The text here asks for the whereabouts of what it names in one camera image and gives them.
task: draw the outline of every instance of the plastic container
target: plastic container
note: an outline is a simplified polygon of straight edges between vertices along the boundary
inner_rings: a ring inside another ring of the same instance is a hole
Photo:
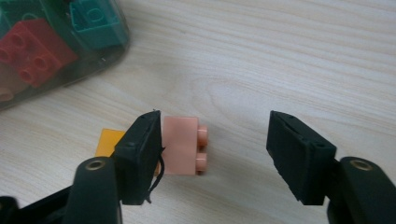
[[[0,0],[0,109],[101,71],[128,46],[117,0]]]

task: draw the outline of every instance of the orange lego brick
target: orange lego brick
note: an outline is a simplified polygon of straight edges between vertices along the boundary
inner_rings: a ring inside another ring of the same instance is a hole
[[[110,129],[103,129],[100,135],[99,144],[96,148],[95,157],[110,157],[114,152],[114,146],[124,136],[125,132]]]

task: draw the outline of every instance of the lego brick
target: lego brick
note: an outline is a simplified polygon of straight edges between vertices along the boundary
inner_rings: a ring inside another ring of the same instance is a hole
[[[163,160],[169,175],[196,175],[206,169],[207,128],[198,118],[165,117]]]
[[[49,25],[73,50],[90,50],[88,44],[73,29],[69,7],[63,0],[40,0]]]
[[[4,11],[0,8],[0,38],[9,31],[9,28],[6,17],[4,16]]]
[[[1,0],[0,9],[9,27],[18,21],[46,18],[38,0]]]
[[[123,131],[103,129],[100,135],[95,157],[110,157],[114,152],[114,146],[125,135]]]
[[[113,1],[77,0],[69,6],[75,31],[92,49],[127,43],[128,34]]]
[[[68,10],[68,5],[63,0],[0,0],[0,11],[4,20],[1,23],[3,30],[0,30],[0,34],[4,35],[18,21],[43,18],[71,49],[89,49],[74,32],[71,20],[67,16]]]
[[[33,87],[77,58],[44,19],[19,21],[0,40],[0,62],[16,69]]]
[[[10,101],[14,95],[28,88],[15,70],[3,63],[0,63],[0,102]]]

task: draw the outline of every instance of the teal lego brick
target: teal lego brick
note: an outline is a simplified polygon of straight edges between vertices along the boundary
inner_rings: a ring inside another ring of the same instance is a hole
[[[69,7],[63,0],[40,0],[49,25],[62,37],[64,42],[79,53],[89,51],[89,45],[73,29]]]
[[[0,9],[0,38],[3,38],[3,36],[9,31],[10,28],[11,27],[9,27],[6,21],[3,10]]]
[[[18,21],[46,18],[38,0],[0,0],[0,10],[4,13],[8,27]]]
[[[77,0],[70,3],[72,24],[91,48],[124,45],[128,33],[112,0]]]

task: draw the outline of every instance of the wood grain surface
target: wood grain surface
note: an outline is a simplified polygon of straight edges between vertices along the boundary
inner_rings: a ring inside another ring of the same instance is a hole
[[[266,149],[292,114],[396,182],[396,1],[121,0],[120,63],[0,111],[0,195],[33,203],[69,186],[103,128],[141,114],[208,125],[208,170],[167,175],[124,223],[328,223],[296,202]]]

